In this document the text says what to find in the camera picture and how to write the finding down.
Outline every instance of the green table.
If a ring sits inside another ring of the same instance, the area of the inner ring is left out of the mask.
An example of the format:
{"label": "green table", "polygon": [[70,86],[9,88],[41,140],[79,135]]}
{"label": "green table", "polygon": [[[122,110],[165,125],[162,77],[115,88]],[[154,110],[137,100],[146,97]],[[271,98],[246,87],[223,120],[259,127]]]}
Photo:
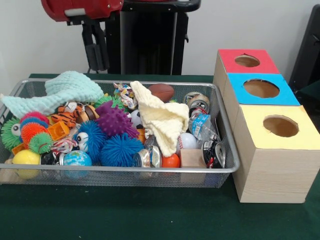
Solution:
{"label": "green table", "polygon": [[[168,82],[213,78],[89,76]],[[0,214],[1,240],[319,240],[320,177],[305,204],[239,203],[232,177],[220,189],[1,185]]]}

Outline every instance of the yellow box top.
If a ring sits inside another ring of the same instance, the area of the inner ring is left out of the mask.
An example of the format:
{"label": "yellow box top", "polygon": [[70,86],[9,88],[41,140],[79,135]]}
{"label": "yellow box top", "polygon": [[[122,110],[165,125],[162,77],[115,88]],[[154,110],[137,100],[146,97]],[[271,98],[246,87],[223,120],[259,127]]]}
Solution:
{"label": "yellow box top", "polygon": [[240,108],[256,148],[320,150],[320,134],[303,106],[240,105]]}

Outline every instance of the green spiky ball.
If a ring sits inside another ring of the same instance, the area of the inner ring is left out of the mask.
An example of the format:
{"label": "green spiky ball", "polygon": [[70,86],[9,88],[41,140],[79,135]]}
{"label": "green spiky ball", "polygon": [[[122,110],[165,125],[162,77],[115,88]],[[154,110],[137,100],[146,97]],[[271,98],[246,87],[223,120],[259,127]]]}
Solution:
{"label": "green spiky ball", "polygon": [[29,149],[37,154],[48,153],[53,144],[51,136],[46,132],[41,132],[35,135],[29,142]]}
{"label": "green spiky ball", "polygon": [[122,103],[121,99],[119,97],[115,97],[115,96],[103,96],[102,98],[100,98],[95,104],[94,107],[97,109],[98,107],[100,107],[102,104],[112,101],[112,108],[115,108],[116,105],[118,105],[119,109],[124,109],[125,112],[127,112],[127,108],[124,106],[124,104]]}
{"label": "green spiky ball", "polygon": [[5,124],[3,124],[1,128],[1,139],[4,147],[11,151],[13,148],[18,146],[20,142],[20,134],[13,134],[13,126],[14,125],[19,125],[20,120],[18,118],[11,118],[8,120]]}

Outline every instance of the round hole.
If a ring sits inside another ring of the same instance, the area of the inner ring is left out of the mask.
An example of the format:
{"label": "round hole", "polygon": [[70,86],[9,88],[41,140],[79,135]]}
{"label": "round hole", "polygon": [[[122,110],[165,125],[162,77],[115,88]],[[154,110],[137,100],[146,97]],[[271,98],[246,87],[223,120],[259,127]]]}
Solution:
{"label": "round hole", "polygon": [[281,115],[268,116],[264,119],[263,126],[273,134],[285,138],[292,137],[299,132],[296,122]]}
{"label": "round hole", "polygon": [[237,56],[234,61],[236,64],[247,68],[253,68],[260,65],[258,58],[247,54]]}
{"label": "round hole", "polygon": [[251,79],[246,81],[244,89],[253,96],[267,99],[274,98],[279,95],[279,88],[273,83],[262,79]]}

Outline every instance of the blue square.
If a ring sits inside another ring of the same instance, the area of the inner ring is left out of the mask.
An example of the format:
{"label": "blue square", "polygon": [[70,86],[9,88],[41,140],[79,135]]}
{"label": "blue square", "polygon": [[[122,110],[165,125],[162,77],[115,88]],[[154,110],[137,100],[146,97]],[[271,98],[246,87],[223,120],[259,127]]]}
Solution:
{"label": "blue square", "polygon": [[228,77],[239,104],[300,106],[281,74],[228,73]]}

